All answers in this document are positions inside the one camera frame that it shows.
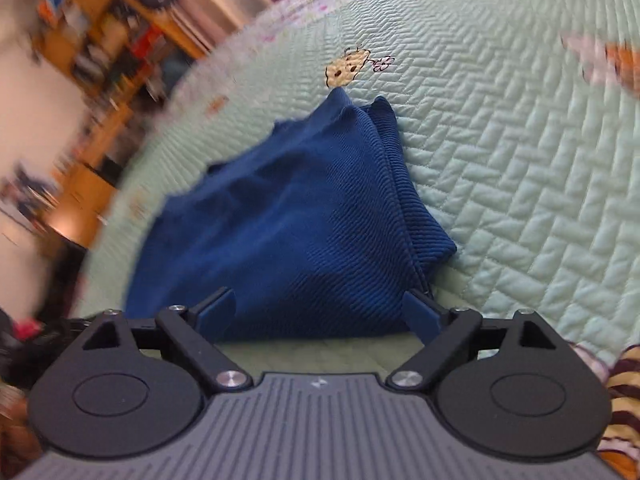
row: folded blue garment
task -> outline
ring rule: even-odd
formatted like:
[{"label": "folded blue garment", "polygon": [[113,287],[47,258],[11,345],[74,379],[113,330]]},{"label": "folded blue garment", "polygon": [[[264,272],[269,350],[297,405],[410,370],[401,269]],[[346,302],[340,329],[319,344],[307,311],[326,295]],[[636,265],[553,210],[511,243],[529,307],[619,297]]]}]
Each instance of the folded blue garment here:
[{"label": "folded blue garment", "polygon": [[409,179],[389,103],[358,108],[337,88],[168,199],[126,315],[193,306],[228,286],[238,303],[225,340],[402,332],[402,294],[426,290],[455,251]]}]

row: quilted bedspread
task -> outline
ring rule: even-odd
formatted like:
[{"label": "quilted bedspread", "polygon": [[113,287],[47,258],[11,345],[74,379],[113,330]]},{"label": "quilted bedspread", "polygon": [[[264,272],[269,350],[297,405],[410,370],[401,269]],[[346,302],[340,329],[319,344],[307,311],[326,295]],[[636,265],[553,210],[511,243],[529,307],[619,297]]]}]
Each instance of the quilted bedspread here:
[{"label": "quilted bedspread", "polygon": [[[330,88],[399,118],[425,206],[459,247],[445,306],[537,310],[611,363],[640,339],[640,0],[284,0],[184,80],[85,269],[118,307],[153,217],[212,161]],[[226,346],[249,370],[393,369],[411,335]]]}]

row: metal screw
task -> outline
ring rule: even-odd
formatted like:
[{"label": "metal screw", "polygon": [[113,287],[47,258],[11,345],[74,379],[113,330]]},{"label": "metal screw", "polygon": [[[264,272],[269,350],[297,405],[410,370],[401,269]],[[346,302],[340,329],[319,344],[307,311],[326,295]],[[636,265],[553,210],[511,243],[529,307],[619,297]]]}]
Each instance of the metal screw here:
[{"label": "metal screw", "polygon": [[225,388],[239,388],[246,384],[248,379],[240,370],[227,370],[216,375],[216,382]]},{"label": "metal screw", "polygon": [[412,370],[400,370],[391,377],[391,382],[400,388],[411,388],[422,382],[422,376]]}]

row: blue cloth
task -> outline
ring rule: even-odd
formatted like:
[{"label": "blue cloth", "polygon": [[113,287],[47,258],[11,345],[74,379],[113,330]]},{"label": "blue cloth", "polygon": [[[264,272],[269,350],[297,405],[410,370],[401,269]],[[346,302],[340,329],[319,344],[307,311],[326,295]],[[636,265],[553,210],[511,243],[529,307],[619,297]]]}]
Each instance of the blue cloth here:
[{"label": "blue cloth", "polygon": [[358,108],[337,88],[168,199],[126,315],[193,306],[228,286],[238,306],[225,340],[402,332],[402,294],[426,290],[455,251],[409,179],[389,103]]}]

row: ridged gray surface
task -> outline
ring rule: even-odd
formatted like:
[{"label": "ridged gray surface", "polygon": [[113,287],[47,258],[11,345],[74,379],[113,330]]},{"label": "ridged gray surface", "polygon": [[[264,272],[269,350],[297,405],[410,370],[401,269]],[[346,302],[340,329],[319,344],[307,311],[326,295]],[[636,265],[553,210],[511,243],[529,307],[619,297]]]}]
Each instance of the ridged gray surface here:
[{"label": "ridged gray surface", "polygon": [[321,377],[268,374],[250,392],[216,397],[191,431],[156,452],[107,463],[75,460],[49,452],[19,477],[20,480],[617,478],[591,454],[553,464],[509,463],[484,456],[447,433],[422,398],[390,393],[369,374]]}]

